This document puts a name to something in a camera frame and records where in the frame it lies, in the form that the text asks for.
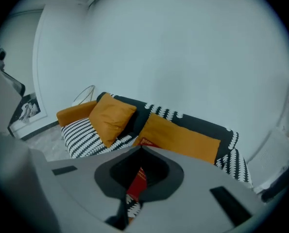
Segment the white wall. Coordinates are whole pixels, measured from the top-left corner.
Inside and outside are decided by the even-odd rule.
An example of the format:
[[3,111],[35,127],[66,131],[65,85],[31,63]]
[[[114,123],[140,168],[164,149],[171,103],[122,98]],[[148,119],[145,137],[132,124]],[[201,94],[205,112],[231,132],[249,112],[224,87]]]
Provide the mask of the white wall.
[[34,92],[32,55],[41,12],[11,17],[0,28],[0,45],[6,51],[5,72],[23,83],[25,95]]
[[[35,10],[43,10],[45,5],[48,5],[48,7],[47,7],[48,9],[46,10],[46,11],[48,11],[48,10],[50,10],[51,4],[53,4],[55,2],[62,4],[62,7],[64,7],[63,4],[66,6],[65,8],[62,8],[62,14],[61,14],[61,17],[65,17],[67,10],[68,10],[68,7],[70,7],[72,5],[84,5],[83,6],[83,8],[84,8],[86,6],[86,3],[88,2],[88,0],[20,0],[18,2],[18,4],[13,8],[13,10],[10,12],[10,15],[13,16],[17,13],[30,12],[30,11],[35,11]],[[18,138],[21,138],[21,137],[23,137],[23,136],[25,136],[25,135],[27,135],[27,134],[57,120],[57,118],[55,116],[55,112],[53,112],[51,110],[51,107],[49,106],[49,108],[48,108],[49,113],[47,113],[47,108],[44,107],[42,95],[41,95],[41,92],[39,89],[38,68],[37,68],[39,39],[42,39],[43,37],[47,37],[47,31],[45,31],[44,35],[42,32],[43,24],[46,25],[48,22],[48,19],[50,22],[51,20],[58,20],[59,21],[59,18],[60,18],[60,11],[59,10],[58,11],[55,10],[55,11],[53,11],[53,13],[54,13],[54,15],[51,14],[49,18],[46,17],[46,13],[42,13],[39,24],[37,26],[37,32],[36,32],[37,35],[35,36],[36,40],[34,41],[34,46],[33,46],[33,83],[34,83],[38,103],[39,103],[39,106],[41,108],[41,113],[32,117],[30,120],[31,122],[29,124],[25,125],[23,123],[16,123],[16,125],[14,125],[14,124],[12,125],[12,128],[14,126],[16,126],[16,128],[13,129],[13,133]],[[68,17],[67,25],[72,25],[73,19],[75,19],[75,24],[76,24],[77,23],[76,19],[78,19],[76,12],[75,12],[75,15],[73,18]],[[69,31],[67,30],[67,28],[68,28],[68,26],[61,24],[60,28],[58,29],[60,35],[63,35],[64,33],[66,33],[64,36],[65,40],[61,43],[62,45],[65,45],[68,43],[67,38],[69,36]],[[53,28],[53,31],[51,31],[51,33],[49,33],[49,37],[52,38],[53,42],[55,41],[55,36],[56,36],[55,31],[56,30],[57,30],[57,28]],[[53,50],[51,47],[49,47],[48,49],[50,51],[56,51],[56,50]],[[59,68],[59,67],[60,67],[59,65],[54,65],[53,69]],[[50,71],[51,71],[50,68],[45,67],[44,69],[45,69],[45,71],[48,71],[50,73]]]
[[[263,0],[100,0],[85,26],[84,65],[70,59],[73,69],[42,88],[59,89],[61,105],[66,91],[94,84],[95,95],[109,91],[232,128],[246,159],[278,122],[289,38]],[[61,55],[57,64],[70,58]]]
[[56,121],[56,113],[70,107],[85,88],[81,79],[86,75],[82,68],[86,14],[86,7],[69,0],[45,5],[35,74],[47,118],[39,123]]

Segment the sofa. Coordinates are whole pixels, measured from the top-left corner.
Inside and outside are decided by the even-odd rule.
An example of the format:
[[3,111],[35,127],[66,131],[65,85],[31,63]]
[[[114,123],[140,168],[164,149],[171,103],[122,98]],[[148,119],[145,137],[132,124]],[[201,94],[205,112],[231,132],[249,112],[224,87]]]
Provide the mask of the sofa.
[[[253,187],[246,162],[236,149],[239,138],[237,132],[154,104],[110,94],[119,101],[135,106],[136,112],[116,141],[107,148],[88,119],[89,114],[104,94],[105,92],[102,92],[96,101],[70,107],[57,113],[62,137],[71,158],[87,157],[130,147],[143,129],[150,114],[155,113],[178,126],[220,140],[214,165],[248,188]],[[128,196],[126,202],[129,207],[129,216],[136,215],[140,209],[139,204]]]

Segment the gray plastic surface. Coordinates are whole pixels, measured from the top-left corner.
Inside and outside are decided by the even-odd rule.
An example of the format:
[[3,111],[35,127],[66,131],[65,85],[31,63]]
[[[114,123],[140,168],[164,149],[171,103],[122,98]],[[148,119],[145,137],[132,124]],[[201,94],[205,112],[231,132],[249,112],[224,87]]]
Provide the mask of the gray plastic surface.
[[[75,166],[78,170],[57,176],[65,190],[87,211],[97,218],[107,218],[116,212],[117,204],[104,199],[94,181],[94,171],[102,163],[128,151],[130,148],[111,153],[50,162],[52,169]],[[216,202],[209,189],[224,186],[252,215],[263,204],[254,192],[247,189],[219,168],[168,150],[154,151],[176,161],[184,170],[185,177],[179,189],[167,200],[145,203],[127,232],[224,232],[233,224]]]
[[79,205],[48,164],[42,152],[0,135],[0,189],[37,229],[55,233],[120,232]]
[[[217,167],[150,148],[177,162],[184,170],[184,180],[168,199],[145,203],[125,232],[231,230],[231,221],[209,192],[217,186],[224,186],[252,215],[264,208],[255,193]],[[116,214],[119,201],[103,194],[95,183],[94,171],[129,149],[47,162],[40,151],[0,135],[0,188],[27,219],[45,232],[119,232],[103,222]],[[76,166],[77,170],[54,176],[52,169],[66,166]]]
[[127,232],[206,232],[231,230],[232,222],[209,189],[224,186],[252,215],[263,204],[247,189],[219,168],[171,151],[150,147],[177,162],[184,170],[181,186],[167,200],[145,203]]

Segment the orange cushion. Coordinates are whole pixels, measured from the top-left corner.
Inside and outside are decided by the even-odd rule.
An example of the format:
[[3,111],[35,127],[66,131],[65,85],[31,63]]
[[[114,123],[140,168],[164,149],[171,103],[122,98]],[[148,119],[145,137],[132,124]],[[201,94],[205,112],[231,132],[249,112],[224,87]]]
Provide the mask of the orange cushion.
[[180,127],[154,113],[144,125],[134,146],[140,143],[159,146],[179,154],[214,164],[220,140]]
[[57,118],[60,126],[67,126],[77,120],[89,117],[96,104],[97,101],[91,101],[59,111]]
[[105,93],[89,115],[91,125],[108,148],[126,127],[136,107]]

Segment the orange throw pillow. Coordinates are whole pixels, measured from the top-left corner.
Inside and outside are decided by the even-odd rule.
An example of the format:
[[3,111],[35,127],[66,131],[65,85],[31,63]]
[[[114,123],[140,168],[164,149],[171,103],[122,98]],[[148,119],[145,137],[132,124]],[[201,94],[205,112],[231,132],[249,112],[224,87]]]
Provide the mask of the orange throw pillow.
[[154,113],[144,125],[134,146],[155,145],[214,164],[220,140],[180,127]]
[[108,148],[126,127],[136,107],[123,103],[105,93],[89,115],[101,141]]

